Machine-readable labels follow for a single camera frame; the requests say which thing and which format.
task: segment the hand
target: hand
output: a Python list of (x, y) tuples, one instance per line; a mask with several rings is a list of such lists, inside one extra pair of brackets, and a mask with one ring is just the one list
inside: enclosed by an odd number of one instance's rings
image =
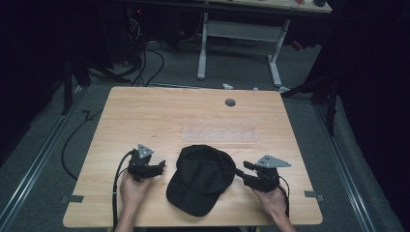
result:
[(128, 171), (124, 171), (120, 186), (123, 208), (137, 209), (152, 181), (153, 178), (149, 178), (141, 183), (136, 182)]
[(135, 214), (154, 178), (145, 179), (142, 183), (136, 182), (132, 175), (125, 171), (121, 181), (120, 192), (123, 209), (118, 220), (115, 232), (132, 232), (135, 223)]
[(272, 217), (280, 232), (296, 231), (285, 213), (286, 199), (279, 188), (275, 188), (270, 192), (263, 192), (256, 189), (252, 189), (252, 191), (259, 199), (265, 213)]

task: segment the black tape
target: black tape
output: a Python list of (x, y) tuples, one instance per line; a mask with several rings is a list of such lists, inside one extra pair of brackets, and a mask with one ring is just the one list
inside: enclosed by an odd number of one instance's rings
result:
[(317, 192), (316, 191), (305, 191), (305, 197), (314, 197), (317, 198)]
[(82, 203), (84, 196), (79, 195), (71, 195), (71, 196), (63, 196), (61, 199), (61, 204), (68, 205), (70, 202), (74, 203)]

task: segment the wooden table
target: wooden table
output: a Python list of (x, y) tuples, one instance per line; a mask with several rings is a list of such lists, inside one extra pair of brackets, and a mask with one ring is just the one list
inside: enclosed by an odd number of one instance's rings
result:
[[(227, 106), (226, 99), (234, 100), (236, 105)], [(215, 139), (221, 131), (224, 131), (221, 139)], [(73, 195), (84, 198), (81, 203), (69, 204), (64, 217), (66, 226), (112, 226), (111, 192), (115, 171), (124, 154), (137, 148), (138, 143), (155, 151), (151, 164), (166, 160), (166, 167), (163, 174), (155, 178), (138, 211), (135, 226), (273, 223), (239, 177), (235, 177), (205, 217), (192, 217), (171, 205), (165, 190), (176, 170), (181, 149), (191, 144), (208, 144), (223, 150), (238, 168), (253, 175), (243, 167), (244, 160), (256, 162), (264, 155), (271, 155), (291, 162), (291, 167), (279, 168), (278, 173), (290, 186), (292, 223), (318, 224), (322, 221), (316, 199), (305, 197), (305, 190), (313, 189), (279, 93), (114, 87), (73, 191)]]

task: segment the metal bracket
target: metal bracket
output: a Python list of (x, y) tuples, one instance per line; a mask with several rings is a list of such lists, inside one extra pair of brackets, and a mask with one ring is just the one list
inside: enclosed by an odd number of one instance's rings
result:
[(266, 168), (276, 168), (276, 167), (289, 167), (292, 164), (281, 159), (271, 157), (269, 155), (264, 156), (262, 159), (258, 160), (255, 164), (256, 166), (266, 167)]
[(148, 157), (148, 156), (150, 156), (154, 153), (153, 150), (145, 147), (142, 144), (138, 144), (138, 152), (139, 152), (139, 158), (140, 159), (144, 159), (144, 158), (146, 158), (146, 157)]

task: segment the white desk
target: white desk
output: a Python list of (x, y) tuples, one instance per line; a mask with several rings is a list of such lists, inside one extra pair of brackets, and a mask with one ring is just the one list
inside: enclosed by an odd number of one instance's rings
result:
[[(313, 14), (328, 14), (332, 11), (331, 7), (326, 3), (322, 8), (313, 4), (312, 0), (306, 0), (304, 4), (297, 4), (295, 0), (206, 0), (209, 2), (237, 4), (252, 7), (275, 8), (287, 11), (309, 12)], [(283, 44), (284, 37), (289, 26), (290, 20), (287, 19), (281, 26), (263, 26), (255, 24), (245, 24), (237, 22), (209, 20), (208, 14), (204, 14), (203, 31), (202, 31), (202, 47), (199, 55), (198, 79), (205, 79), (206, 59), (207, 59), (207, 39), (209, 36), (225, 37), (232, 39), (253, 40), (275, 43), (272, 55), (268, 56), (268, 63), (271, 69), (272, 79), (276, 86), (281, 86), (280, 76), (278, 73), (277, 59), (280, 48)]]

